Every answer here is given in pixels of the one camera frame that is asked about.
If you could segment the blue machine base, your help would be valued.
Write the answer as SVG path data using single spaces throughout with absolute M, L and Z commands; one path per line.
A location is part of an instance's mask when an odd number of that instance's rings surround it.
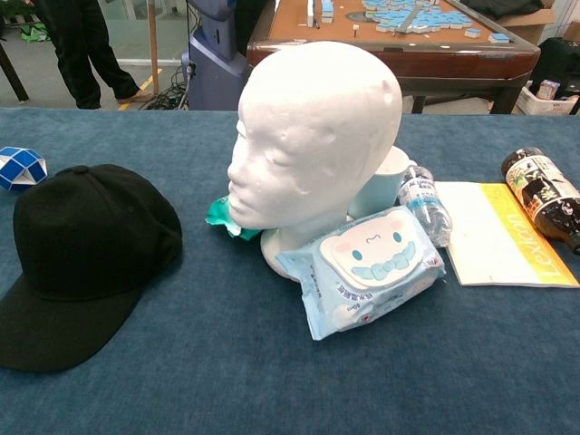
M 250 74 L 247 58 L 237 50 L 237 0 L 186 0 L 200 23 L 188 34 L 182 68 L 192 111 L 235 111 Z

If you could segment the light blue mug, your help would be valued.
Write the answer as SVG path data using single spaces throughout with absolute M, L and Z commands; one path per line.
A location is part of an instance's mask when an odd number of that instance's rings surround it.
M 392 146 L 379 168 L 353 199 L 348 215 L 358 219 L 392 207 L 404 172 L 414 164 L 415 161 L 409 159 L 404 150 Z

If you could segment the black cloth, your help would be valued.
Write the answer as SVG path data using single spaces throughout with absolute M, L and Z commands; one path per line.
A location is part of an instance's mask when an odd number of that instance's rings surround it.
M 543 9 L 542 0 L 459 0 L 470 9 L 494 20 L 510 15 L 529 15 Z

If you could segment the blue white snake cube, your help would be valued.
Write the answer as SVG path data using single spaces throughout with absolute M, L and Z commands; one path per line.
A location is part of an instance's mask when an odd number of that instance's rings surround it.
M 47 177 L 45 159 L 34 150 L 3 147 L 0 149 L 0 187 L 22 191 Z

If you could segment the green tissue pack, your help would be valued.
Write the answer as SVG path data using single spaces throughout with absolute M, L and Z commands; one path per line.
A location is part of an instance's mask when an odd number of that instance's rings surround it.
M 241 237 L 248 241 L 262 232 L 261 229 L 247 229 L 237 224 L 230 215 L 229 195 L 214 201 L 206 214 L 205 221 L 212 226 L 223 226 L 228 234 L 234 237 Z

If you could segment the white yellow Lexicon book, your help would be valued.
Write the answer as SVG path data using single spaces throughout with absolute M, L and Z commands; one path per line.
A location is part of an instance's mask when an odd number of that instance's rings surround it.
M 580 288 L 503 183 L 438 181 L 453 229 L 447 247 L 462 285 Z

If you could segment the brown mahjong table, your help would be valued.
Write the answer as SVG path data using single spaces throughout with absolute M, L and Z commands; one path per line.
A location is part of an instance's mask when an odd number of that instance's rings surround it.
M 257 65 L 276 50 L 313 41 L 357 45 L 386 63 L 404 95 L 414 97 L 420 113 L 426 97 L 479 96 L 494 102 L 493 114 L 509 114 L 540 55 L 532 43 L 511 33 L 456 0 L 440 0 L 444 11 L 460 11 L 479 38 L 461 29 L 424 34 L 383 33 L 364 15 L 363 0 L 333 0 L 333 21 L 307 25 L 306 0 L 268 0 L 253 31 L 246 57 Z M 503 33 L 510 43 L 491 43 L 491 33 Z

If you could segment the clear water bottle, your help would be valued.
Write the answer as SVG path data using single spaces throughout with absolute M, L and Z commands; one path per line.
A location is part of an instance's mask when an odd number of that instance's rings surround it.
M 419 220 L 435 247 L 450 242 L 452 221 L 440 201 L 431 172 L 422 166 L 410 165 L 404 172 L 398 200 Z

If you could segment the person in black trousers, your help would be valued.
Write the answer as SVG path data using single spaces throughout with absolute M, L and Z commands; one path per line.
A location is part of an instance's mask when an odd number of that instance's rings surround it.
M 23 1 L 34 7 L 45 25 L 61 76 L 79 109 L 101 108 L 101 88 L 94 73 L 113 90 L 119 104 L 152 98 L 119 66 L 98 0 Z

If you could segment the white foam mannequin head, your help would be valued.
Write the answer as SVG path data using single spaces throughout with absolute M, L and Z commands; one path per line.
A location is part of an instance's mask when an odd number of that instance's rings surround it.
M 230 214 L 261 231 L 272 269 L 279 253 L 345 222 L 390 151 L 401 115 L 394 73 L 351 44 L 285 48 L 251 72 L 227 170 Z

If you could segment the black baseball cap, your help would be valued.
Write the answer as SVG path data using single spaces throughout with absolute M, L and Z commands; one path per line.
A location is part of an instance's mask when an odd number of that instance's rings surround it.
M 58 372 L 95 355 L 182 250 L 178 215 L 136 172 L 64 169 L 14 205 L 22 272 L 0 299 L 0 368 Z

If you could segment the wooden pole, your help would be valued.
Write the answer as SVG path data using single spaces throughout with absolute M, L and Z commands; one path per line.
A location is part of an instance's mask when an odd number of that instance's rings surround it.
M 158 72 L 158 46 L 157 46 L 157 26 L 156 26 L 156 9 L 155 0 L 146 0 L 148 10 L 148 26 L 150 41 L 150 65 L 152 79 L 152 93 L 154 96 L 159 94 L 159 72 Z

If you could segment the brown cardboard box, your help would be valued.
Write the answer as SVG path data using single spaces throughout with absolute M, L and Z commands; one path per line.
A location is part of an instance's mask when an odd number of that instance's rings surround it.
M 580 2 L 555 2 L 533 14 L 509 15 L 497 23 L 532 44 L 540 44 L 551 37 L 564 36 L 572 22 L 580 23 Z

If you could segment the green bag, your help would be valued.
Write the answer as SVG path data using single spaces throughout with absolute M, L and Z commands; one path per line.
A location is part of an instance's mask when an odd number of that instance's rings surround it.
M 27 43 L 49 42 L 50 35 L 44 24 L 23 24 L 21 26 L 21 38 Z

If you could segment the light blue wet wipes pack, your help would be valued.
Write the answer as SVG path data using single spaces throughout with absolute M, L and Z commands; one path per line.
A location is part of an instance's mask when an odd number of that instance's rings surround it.
M 276 261 L 300 283 L 316 341 L 377 320 L 445 275 L 438 250 L 406 207 L 351 221 Z

